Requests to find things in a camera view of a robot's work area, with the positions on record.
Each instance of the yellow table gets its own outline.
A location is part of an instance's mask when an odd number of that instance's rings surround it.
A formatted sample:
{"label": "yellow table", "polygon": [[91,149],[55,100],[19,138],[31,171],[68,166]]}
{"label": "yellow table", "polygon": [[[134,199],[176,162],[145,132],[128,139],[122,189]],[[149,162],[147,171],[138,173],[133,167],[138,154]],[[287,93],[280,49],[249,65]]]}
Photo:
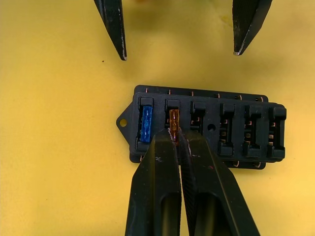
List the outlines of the yellow table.
{"label": "yellow table", "polygon": [[315,1],[274,1],[241,57],[231,4],[124,0],[123,62],[92,0],[0,1],[1,236],[124,234],[137,165],[115,121],[137,84],[285,105],[284,161],[233,173],[261,235],[315,235]]}

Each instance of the yellow surface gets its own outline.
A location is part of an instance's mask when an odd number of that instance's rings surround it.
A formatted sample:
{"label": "yellow surface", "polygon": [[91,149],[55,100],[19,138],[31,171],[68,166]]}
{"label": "yellow surface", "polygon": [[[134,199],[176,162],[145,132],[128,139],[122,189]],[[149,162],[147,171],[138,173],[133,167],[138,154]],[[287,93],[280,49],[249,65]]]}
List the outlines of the yellow surface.
{"label": "yellow surface", "polygon": [[123,62],[92,0],[0,1],[1,236],[124,234],[137,165],[115,121],[137,84],[284,104],[285,160],[233,173],[261,235],[315,235],[315,1],[273,1],[241,57],[231,2],[124,0]]}

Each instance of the black plastic housing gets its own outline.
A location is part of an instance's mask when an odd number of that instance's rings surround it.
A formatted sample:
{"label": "black plastic housing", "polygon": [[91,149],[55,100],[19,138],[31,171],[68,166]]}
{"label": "black plastic housing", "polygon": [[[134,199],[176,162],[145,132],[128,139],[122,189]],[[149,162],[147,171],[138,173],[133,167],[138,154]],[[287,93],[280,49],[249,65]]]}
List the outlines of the black plastic housing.
{"label": "black plastic housing", "polygon": [[150,145],[140,142],[143,106],[153,107],[151,139],[169,126],[169,110],[179,109],[181,129],[201,133],[228,167],[263,169],[285,156],[286,109],[264,95],[139,85],[117,119],[132,162],[140,162]]}

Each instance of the mounting hole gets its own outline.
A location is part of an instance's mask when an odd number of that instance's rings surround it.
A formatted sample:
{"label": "mounting hole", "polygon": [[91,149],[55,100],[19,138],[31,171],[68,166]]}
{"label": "mounting hole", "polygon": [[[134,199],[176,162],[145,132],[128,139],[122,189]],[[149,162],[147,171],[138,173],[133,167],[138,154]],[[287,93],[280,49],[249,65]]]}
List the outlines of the mounting hole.
{"label": "mounting hole", "polygon": [[208,125],[208,130],[209,131],[215,131],[216,130],[216,126],[214,124],[209,124]]}
{"label": "mounting hole", "polygon": [[119,122],[121,127],[125,127],[127,125],[127,120],[126,119],[121,119]]}

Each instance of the blue fuse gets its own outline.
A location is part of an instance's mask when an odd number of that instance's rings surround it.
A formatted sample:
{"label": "blue fuse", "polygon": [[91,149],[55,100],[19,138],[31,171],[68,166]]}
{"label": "blue fuse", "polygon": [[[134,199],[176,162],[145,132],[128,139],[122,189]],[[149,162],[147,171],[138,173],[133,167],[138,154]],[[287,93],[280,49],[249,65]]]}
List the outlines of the blue fuse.
{"label": "blue fuse", "polygon": [[152,107],[144,106],[142,113],[142,128],[140,141],[144,143],[150,142],[151,124],[152,124]]}

